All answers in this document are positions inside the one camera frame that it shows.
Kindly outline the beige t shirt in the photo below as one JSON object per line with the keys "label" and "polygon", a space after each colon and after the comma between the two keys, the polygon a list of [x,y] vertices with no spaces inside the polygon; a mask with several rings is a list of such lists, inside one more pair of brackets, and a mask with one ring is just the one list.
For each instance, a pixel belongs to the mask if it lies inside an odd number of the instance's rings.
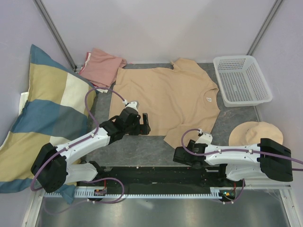
{"label": "beige t shirt", "polygon": [[220,113],[218,86],[195,61],[180,58],[173,68],[122,69],[113,89],[128,101],[138,101],[147,113],[151,136],[164,136],[171,147],[210,133]]}

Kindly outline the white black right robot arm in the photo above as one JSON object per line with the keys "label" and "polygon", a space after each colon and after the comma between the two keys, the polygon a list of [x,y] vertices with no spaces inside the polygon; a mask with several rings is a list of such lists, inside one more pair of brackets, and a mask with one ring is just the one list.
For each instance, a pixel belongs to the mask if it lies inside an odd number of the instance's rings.
{"label": "white black right robot arm", "polygon": [[175,149],[173,161],[195,167],[221,166],[217,181],[228,186],[233,181],[264,178],[293,181],[291,150],[268,138],[244,146],[217,146],[190,140],[188,147]]}

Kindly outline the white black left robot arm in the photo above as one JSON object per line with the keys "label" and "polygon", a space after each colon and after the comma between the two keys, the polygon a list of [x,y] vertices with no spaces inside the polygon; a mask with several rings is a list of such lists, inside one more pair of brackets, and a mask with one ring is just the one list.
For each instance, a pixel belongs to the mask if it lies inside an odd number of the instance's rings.
{"label": "white black left robot arm", "polygon": [[138,114],[136,108],[126,107],[119,115],[101,123],[97,131],[58,146],[43,145],[31,167],[33,182],[39,182],[47,193],[80,181],[99,186],[104,181],[103,173],[91,163],[75,164],[75,161],[125,135],[148,135],[150,131],[148,114]]}

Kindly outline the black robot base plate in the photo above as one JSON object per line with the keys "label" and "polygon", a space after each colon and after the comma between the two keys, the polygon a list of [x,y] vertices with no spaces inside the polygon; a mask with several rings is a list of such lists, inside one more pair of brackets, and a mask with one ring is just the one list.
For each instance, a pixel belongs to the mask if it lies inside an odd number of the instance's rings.
{"label": "black robot base plate", "polygon": [[245,184],[242,180],[231,181],[223,174],[221,167],[212,167],[210,170],[194,169],[189,166],[99,166],[97,179],[106,178],[103,182],[77,183],[78,186],[104,186],[113,193],[122,191],[121,185],[109,178],[116,178],[122,182],[125,191],[130,192],[202,192],[211,187],[241,188]]}

